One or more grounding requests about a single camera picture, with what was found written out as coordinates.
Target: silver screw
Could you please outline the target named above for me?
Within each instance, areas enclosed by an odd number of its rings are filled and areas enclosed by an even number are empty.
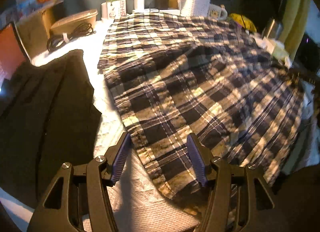
[[[63,169],[68,169],[71,166],[71,163],[63,163],[62,168]]]
[[[216,161],[218,161],[218,160],[220,160],[220,159],[221,159],[221,157],[215,156],[215,157],[213,157],[212,161],[215,163]]]
[[[256,169],[255,164],[248,164],[248,168],[250,170],[255,170]]]
[[[96,161],[99,162],[99,163],[103,162],[105,159],[106,158],[103,155],[99,155],[99,156],[96,157]]]

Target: mug handle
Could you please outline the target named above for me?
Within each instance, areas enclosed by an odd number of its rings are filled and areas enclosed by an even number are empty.
[[[226,9],[221,8],[221,16],[217,20],[226,20],[228,16],[228,12]]]

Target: plastic container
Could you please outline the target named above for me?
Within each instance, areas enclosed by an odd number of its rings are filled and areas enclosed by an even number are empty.
[[[85,22],[94,28],[97,14],[97,10],[88,10],[60,19],[50,27],[50,35],[71,34],[77,26]]]

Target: white cylinder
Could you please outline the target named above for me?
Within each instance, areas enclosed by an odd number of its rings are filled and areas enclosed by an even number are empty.
[[[101,18],[102,19],[108,18],[107,4],[105,2],[101,4]]]
[[[144,0],[134,0],[134,9],[138,12],[144,11]]]

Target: ribbed rubber pad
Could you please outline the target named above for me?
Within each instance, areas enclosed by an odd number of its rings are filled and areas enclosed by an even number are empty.
[[[198,148],[195,144],[191,135],[187,136],[187,149],[193,169],[196,173],[197,180],[201,183],[202,186],[207,184],[207,178],[205,176],[205,164],[200,156]]]
[[[130,152],[130,148],[132,142],[131,142],[131,136],[130,134],[126,134],[119,150],[116,155],[116,158],[112,164],[112,175],[111,180],[116,183],[118,180],[120,180],[120,176],[122,174],[125,161],[127,160],[127,156]]]

